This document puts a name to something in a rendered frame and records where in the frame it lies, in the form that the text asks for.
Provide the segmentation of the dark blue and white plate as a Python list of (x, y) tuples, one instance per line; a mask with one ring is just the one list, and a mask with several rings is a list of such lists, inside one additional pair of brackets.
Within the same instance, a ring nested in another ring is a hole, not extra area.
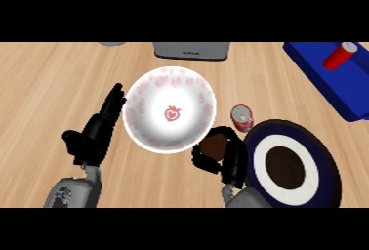
[(288, 120), (263, 121), (245, 137), (246, 182), (274, 208), (338, 208), (341, 180), (329, 150)]

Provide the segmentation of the brown chocolate cupcake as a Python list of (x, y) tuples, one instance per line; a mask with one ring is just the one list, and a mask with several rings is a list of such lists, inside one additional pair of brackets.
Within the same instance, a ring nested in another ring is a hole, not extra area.
[(226, 145), (227, 137), (223, 134), (215, 134), (210, 137), (205, 137), (199, 143), (202, 155), (211, 157), (215, 161), (221, 161)]

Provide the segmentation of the red can with pale end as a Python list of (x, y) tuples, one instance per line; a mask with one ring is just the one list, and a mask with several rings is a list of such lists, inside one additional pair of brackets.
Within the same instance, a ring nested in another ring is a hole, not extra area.
[(254, 117), (249, 107), (239, 104), (230, 111), (230, 120), (239, 132), (246, 133), (254, 127)]

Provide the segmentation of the blue box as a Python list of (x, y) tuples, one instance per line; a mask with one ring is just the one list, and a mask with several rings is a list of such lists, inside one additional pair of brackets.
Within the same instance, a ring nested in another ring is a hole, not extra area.
[(336, 70), (323, 68), (323, 60), (339, 42), (285, 42), (282, 48), (347, 122), (369, 120), (369, 51), (354, 42), (357, 51)]

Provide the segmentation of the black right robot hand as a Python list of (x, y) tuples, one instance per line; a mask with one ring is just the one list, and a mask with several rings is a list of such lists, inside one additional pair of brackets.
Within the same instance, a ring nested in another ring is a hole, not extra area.
[(221, 174), (221, 182), (226, 185), (232, 184), (236, 188), (242, 188), (246, 176), (246, 146), (230, 127), (214, 127), (207, 137), (215, 134), (223, 134), (227, 137), (223, 160), (215, 161), (211, 157), (202, 155), (199, 144), (196, 144), (192, 150), (192, 162), (199, 169), (212, 174)]

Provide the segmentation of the red bottle with white cap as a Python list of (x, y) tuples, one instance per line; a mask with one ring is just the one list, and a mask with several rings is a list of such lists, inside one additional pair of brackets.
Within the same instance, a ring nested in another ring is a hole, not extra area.
[(323, 60), (323, 68), (329, 71), (338, 69), (357, 52), (357, 45), (353, 42), (341, 42)]

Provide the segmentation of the grey appliance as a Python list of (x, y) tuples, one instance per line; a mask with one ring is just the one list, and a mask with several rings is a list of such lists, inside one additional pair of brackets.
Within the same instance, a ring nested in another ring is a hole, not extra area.
[(164, 59), (224, 61), (229, 42), (153, 42), (153, 54)]

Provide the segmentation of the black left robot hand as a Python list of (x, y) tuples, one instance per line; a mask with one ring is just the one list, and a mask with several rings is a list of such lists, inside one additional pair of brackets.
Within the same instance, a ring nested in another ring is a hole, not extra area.
[(117, 83), (81, 132), (68, 130), (62, 134), (68, 153), (75, 156), (75, 165), (97, 166), (109, 149), (115, 123), (125, 103), (122, 84)]

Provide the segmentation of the white bowl with strawberry print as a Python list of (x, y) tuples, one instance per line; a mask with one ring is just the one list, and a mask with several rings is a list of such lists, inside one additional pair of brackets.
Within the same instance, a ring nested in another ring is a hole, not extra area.
[(202, 75), (181, 66), (149, 71), (125, 94), (122, 120), (127, 134), (148, 151), (187, 150), (215, 121), (215, 93)]

